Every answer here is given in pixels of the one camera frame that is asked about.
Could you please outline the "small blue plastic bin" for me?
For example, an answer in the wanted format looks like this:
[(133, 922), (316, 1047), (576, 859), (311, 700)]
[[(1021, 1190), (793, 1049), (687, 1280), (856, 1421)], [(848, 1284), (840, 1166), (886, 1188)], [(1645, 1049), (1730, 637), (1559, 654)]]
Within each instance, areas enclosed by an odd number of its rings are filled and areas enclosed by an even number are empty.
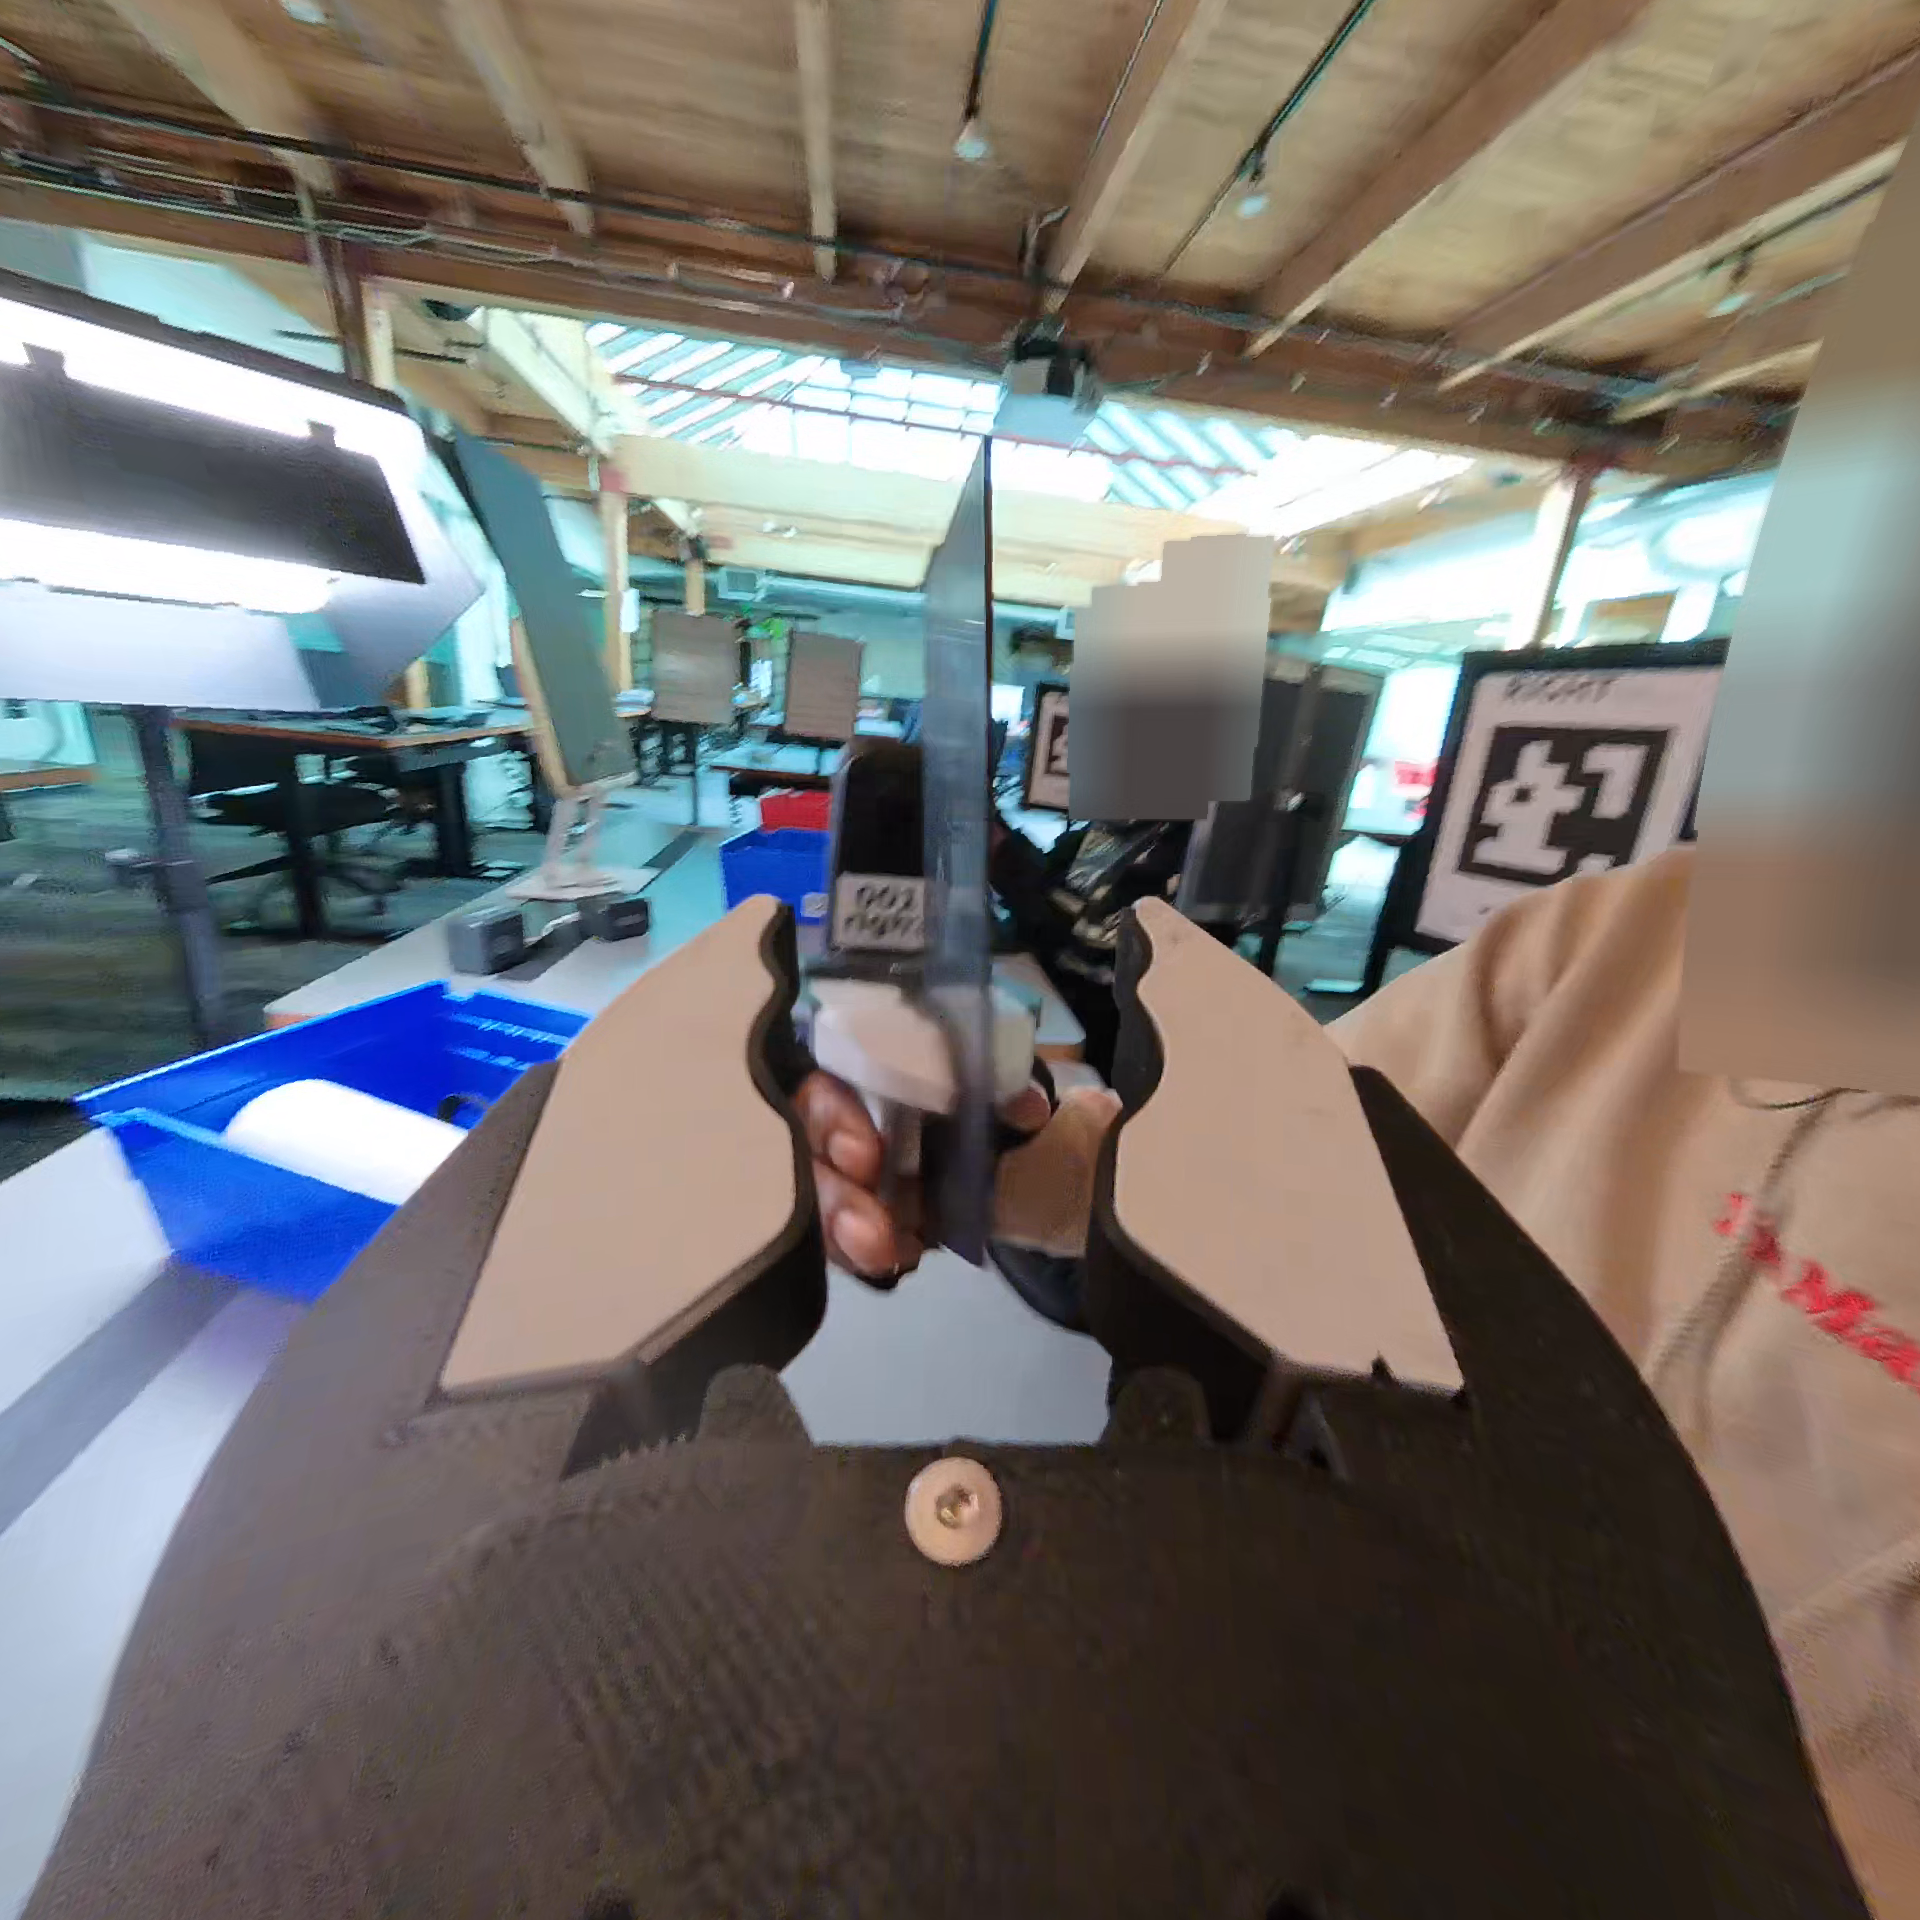
[(803, 967), (829, 958), (829, 852), (825, 828), (749, 828), (718, 845), (730, 923), (746, 923), (744, 950)]

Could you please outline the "grey light stand pole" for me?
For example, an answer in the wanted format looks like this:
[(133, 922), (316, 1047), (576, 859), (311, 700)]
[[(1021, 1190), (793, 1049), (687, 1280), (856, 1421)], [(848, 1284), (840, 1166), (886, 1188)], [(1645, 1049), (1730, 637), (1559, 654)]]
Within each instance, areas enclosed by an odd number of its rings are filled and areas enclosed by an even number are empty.
[(187, 1016), (200, 1047), (232, 1039), (232, 1007), (220, 970), (220, 932), (213, 917), (209, 877), (196, 854), (196, 819), (171, 760), (171, 713), (159, 705), (128, 705), (125, 718), (141, 763), (148, 800), (151, 852), (145, 876), (171, 926), (180, 950)]

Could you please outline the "black framed marker sign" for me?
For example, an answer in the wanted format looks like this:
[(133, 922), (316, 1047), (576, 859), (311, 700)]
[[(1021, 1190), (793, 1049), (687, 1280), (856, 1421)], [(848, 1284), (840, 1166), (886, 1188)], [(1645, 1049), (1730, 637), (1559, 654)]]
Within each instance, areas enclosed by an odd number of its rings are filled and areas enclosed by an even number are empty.
[(1690, 839), (1727, 647), (1469, 653), (1380, 938), (1443, 953), (1511, 900)]

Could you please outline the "white studio light panel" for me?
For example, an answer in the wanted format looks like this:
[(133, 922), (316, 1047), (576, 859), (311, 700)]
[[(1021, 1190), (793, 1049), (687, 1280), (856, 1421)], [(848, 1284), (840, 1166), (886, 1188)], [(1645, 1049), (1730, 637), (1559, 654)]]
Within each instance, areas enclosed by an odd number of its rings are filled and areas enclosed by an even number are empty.
[(485, 588), (373, 384), (6, 273), (2, 694), (373, 700)]

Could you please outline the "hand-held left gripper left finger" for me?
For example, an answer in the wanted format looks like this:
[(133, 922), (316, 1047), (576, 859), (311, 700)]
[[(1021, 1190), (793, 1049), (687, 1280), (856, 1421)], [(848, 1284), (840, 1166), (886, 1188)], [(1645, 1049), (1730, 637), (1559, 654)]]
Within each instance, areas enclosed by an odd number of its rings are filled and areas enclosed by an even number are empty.
[(829, 1264), (803, 1125), (793, 909), (755, 895), (568, 1045), (440, 1362), (467, 1411), (573, 1414), (565, 1479), (694, 1436), (709, 1387), (803, 1353)]

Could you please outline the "white tape roll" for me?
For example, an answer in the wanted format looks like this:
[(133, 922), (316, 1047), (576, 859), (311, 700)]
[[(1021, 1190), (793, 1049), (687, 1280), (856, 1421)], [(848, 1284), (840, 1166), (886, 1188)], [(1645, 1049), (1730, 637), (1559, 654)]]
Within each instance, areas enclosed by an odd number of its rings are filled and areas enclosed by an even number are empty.
[(323, 1077), (260, 1090), (223, 1130), (228, 1149), (399, 1206), (467, 1140), (427, 1117)]

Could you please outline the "whiteboard on stand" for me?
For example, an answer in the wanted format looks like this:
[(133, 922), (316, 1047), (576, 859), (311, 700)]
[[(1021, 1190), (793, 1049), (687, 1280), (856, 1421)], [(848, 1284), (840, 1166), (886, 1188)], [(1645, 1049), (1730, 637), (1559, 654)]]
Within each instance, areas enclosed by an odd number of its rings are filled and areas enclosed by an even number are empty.
[(727, 730), (740, 687), (740, 630), (717, 614), (651, 617), (651, 716), (664, 727)]
[(811, 746), (856, 737), (866, 647), (856, 637), (802, 630), (788, 639), (781, 732)]

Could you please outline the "person in beige hoodie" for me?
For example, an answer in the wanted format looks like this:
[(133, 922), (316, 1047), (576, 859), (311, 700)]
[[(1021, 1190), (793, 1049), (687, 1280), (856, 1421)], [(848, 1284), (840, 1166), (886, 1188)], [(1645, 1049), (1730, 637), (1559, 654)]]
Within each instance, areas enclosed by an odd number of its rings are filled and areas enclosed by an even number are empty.
[(1690, 1448), (1873, 1916), (1917, 1916), (1916, 1098), (1683, 1072), (1695, 846), (1509, 903), (1333, 1021)]

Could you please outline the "black plate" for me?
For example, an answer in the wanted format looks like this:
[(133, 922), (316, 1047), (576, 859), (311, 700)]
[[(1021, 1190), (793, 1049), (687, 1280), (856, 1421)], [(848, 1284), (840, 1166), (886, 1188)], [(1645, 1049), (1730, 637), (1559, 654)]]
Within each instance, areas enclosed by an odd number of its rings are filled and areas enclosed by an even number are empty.
[(924, 600), (921, 809), (924, 1004), (948, 1039), (956, 1103), (924, 1174), (940, 1246), (981, 1267), (997, 1160), (997, 1004), (990, 988), (988, 816), (994, 685), (990, 442), (981, 440), (933, 550)]

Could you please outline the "wooden office desk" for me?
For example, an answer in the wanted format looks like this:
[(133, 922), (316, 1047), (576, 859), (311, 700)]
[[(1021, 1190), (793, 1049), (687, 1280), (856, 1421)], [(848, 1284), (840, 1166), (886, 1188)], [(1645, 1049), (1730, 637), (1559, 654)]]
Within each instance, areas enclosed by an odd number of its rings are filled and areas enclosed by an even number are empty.
[[(411, 876), (506, 880), (481, 863), (467, 816), (464, 764), (528, 746), (528, 718), (355, 708), (319, 713), (178, 713), (186, 737), (187, 800), (198, 819), (274, 834), (283, 852), (215, 873), (213, 884), (286, 884), (296, 938), (329, 940), (323, 887), (337, 884), (386, 917)], [(432, 859), (377, 863), (355, 850), (355, 828), (405, 828), (432, 819)]]

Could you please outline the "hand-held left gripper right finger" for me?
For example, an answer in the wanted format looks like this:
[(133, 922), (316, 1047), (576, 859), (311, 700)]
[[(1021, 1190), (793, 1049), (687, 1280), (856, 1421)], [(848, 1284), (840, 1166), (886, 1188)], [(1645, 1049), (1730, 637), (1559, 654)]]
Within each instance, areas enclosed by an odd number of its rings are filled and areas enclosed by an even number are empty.
[(1119, 1113), (1087, 1243), (1114, 1393), (1184, 1375), (1220, 1442), (1284, 1430), (1323, 1383), (1456, 1397), (1341, 1045), (1165, 900), (1128, 911), (1114, 988)]

